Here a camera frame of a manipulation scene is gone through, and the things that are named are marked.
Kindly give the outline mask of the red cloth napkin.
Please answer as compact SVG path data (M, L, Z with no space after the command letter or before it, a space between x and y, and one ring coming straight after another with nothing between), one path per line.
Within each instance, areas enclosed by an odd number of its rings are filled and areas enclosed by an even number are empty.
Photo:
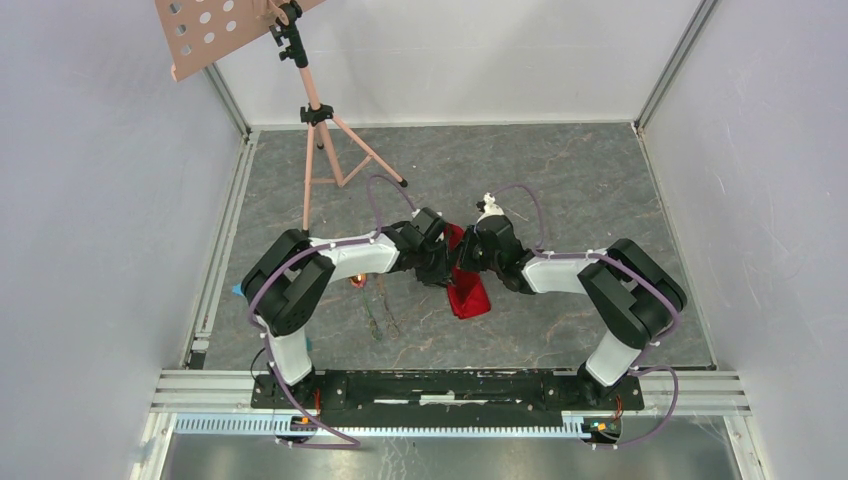
M490 312L491 302L480 275L460 269L459 260L453 258L453 254L459 254L463 237L464 230L458 225L449 224L445 228L451 272L446 291L453 314L460 320L468 320Z

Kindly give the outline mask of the iridescent spoon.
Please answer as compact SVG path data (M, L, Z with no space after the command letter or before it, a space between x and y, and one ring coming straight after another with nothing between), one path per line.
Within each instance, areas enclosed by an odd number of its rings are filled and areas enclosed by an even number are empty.
M349 278L352 286L357 289L362 289L367 285L367 275L364 273L353 275Z

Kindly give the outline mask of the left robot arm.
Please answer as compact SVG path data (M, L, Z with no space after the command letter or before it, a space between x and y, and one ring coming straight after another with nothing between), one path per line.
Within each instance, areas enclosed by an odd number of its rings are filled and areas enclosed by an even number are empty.
M295 408L313 397L305 325L329 284L358 274L412 271L421 284L444 288L452 276L449 235L449 223L428 207L408 221L353 237L285 231L241 282L249 321L269 351L278 397Z

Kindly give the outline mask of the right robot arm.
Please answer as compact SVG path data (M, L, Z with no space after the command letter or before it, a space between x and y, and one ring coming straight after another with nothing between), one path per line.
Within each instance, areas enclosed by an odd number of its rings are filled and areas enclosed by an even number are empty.
M577 373L578 396L591 408L602 408L617 396L620 381L678 324L688 302L674 278L629 238L599 251L532 250L504 215L487 216L466 228L457 265L469 272L491 271L513 292L590 299L606 327Z

